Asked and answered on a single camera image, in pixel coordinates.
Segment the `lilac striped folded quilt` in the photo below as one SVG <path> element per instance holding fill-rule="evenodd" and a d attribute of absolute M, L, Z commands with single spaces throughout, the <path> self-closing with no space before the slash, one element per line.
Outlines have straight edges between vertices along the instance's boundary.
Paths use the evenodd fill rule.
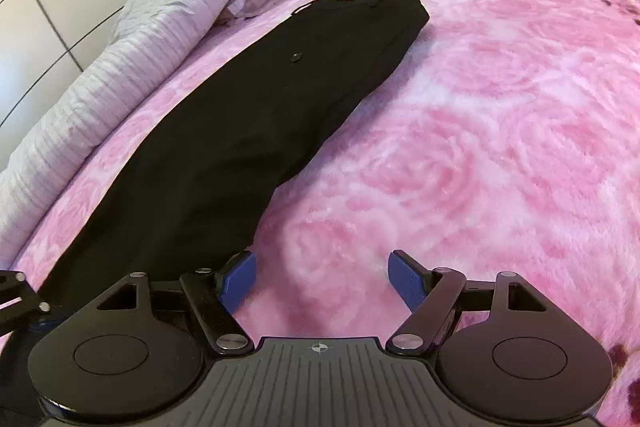
<path fill-rule="evenodd" d="M 1 263 L 13 265 L 86 158 L 245 0 L 127 0 L 110 43 L 26 134 L 1 173 Z"/>

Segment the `pink rose blanket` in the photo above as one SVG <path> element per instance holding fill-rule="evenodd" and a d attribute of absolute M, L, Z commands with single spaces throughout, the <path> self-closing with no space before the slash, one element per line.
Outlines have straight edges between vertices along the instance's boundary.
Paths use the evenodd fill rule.
<path fill-rule="evenodd" d="M 15 268 L 39 285 L 134 149 L 311 0 L 215 28 L 86 162 Z M 518 272 L 602 343 L 608 426 L 639 421 L 639 0 L 421 0 L 430 21 L 258 227 L 254 337 L 387 337 L 388 254 Z"/>

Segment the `black trousers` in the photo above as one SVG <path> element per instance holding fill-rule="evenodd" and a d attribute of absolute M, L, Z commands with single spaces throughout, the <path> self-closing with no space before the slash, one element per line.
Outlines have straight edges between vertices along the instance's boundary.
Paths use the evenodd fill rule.
<path fill-rule="evenodd" d="M 44 280 L 53 322 L 131 272 L 171 281 L 250 247 L 274 190 L 393 74 L 427 19 L 420 0 L 314 0 L 204 80 Z"/>

